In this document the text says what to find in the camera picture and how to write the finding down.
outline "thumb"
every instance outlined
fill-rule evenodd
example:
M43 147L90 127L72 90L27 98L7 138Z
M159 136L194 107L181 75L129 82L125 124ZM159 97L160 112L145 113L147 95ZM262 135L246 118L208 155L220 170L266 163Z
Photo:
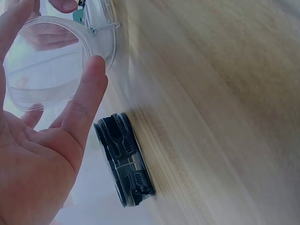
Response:
M4 58L13 44L15 37L30 17L34 6L34 0L21 0L10 7L0 16L0 61ZM0 110L3 109L5 97L5 73L4 68L0 66Z
M49 0L49 2L62 13L72 13L78 9L78 3L75 0Z

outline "fingernail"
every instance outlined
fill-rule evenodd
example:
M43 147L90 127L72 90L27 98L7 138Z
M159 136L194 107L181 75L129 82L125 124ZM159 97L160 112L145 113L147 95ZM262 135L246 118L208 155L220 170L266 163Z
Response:
M73 10L73 9L77 9L78 8L78 4L77 2L73 1L73 0L69 0L69 1L66 1L63 5L62 5L62 8L64 10Z

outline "clear plastic lid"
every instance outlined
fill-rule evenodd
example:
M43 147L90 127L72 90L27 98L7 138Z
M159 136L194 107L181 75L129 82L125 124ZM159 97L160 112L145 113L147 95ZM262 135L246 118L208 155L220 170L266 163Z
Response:
M116 54L116 31L109 2L89 1L76 11L78 21L40 16L28 21L9 50L4 67L7 92L17 108L48 108L69 101L77 91L87 60Z

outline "wooden surface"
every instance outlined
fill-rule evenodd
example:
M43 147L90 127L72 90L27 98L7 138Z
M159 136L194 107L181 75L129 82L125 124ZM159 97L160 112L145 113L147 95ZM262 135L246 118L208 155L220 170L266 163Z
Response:
M102 107L131 119L156 224L300 224L300 2L113 4Z

